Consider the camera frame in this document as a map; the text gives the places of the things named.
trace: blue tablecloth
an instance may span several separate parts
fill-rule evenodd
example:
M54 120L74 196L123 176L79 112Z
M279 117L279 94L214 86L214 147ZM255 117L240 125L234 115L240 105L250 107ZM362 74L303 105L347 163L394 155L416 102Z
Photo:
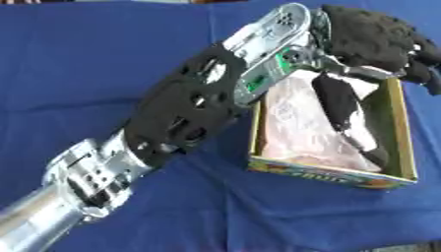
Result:
M0 206L36 188L64 149L108 136L181 61L282 2L0 6ZM383 11L441 43L440 1L304 3ZM441 97L405 86L417 185L373 191L245 171L245 118L54 251L355 251L440 239Z

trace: prosthetic hand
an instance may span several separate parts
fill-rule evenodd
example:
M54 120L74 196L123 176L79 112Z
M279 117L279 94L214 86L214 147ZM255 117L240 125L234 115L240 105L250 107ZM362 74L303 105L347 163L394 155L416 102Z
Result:
M50 162L42 187L0 217L0 250L41 251L76 224L108 216L138 178L196 148L295 70L400 77L436 95L440 59L431 42L382 14L280 6L165 77L108 141L87 139Z

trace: hole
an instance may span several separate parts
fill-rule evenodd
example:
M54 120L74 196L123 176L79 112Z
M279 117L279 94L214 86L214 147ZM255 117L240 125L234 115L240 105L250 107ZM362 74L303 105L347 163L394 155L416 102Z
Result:
M186 75L186 74L188 74L188 72L190 72L190 68L188 68L188 66L184 66L184 67L181 69L181 74L182 74L182 75Z
M181 116L176 116L174 120L168 126L167 132L168 136L171 138L178 135L183 129L185 129L190 122Z
M196 108L199 109L205 108L206 101L201 94L199 93L192 94L190 100Z
M197 75L202 78L204 84L211 84L220 80L225 72L226 65L217 58L212 58L201 66Z
M226 101L226 93L222 92L219 94L215 94L215 100L220 103Z
M189 144L195 144L207 135L207 130L204 128L199 128L196 130L193 130L192 132L188 133L185 137L185 141L187 141Z

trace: metal tube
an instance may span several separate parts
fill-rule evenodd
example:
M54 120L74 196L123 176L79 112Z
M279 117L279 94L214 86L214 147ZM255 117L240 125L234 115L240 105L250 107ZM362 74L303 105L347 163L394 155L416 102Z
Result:
M56 185L44 186L0 213L0 251L44 251L83 217Z

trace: cardboard box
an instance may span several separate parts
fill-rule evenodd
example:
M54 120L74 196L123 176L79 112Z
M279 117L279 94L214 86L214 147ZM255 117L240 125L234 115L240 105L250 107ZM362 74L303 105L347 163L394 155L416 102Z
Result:
M386 81L363 103L366 109L375 114L375 118L372 118L374 119L372 126L374 130L379 129L378 137L381 138L390 156L388 166L383 167L383 173L261 157L260 153L265 145L263 103L257 103L255 106L249 145L249 169L364 188L393 188L416 183L417 174L413 161L408 115L400 81L398 79Z

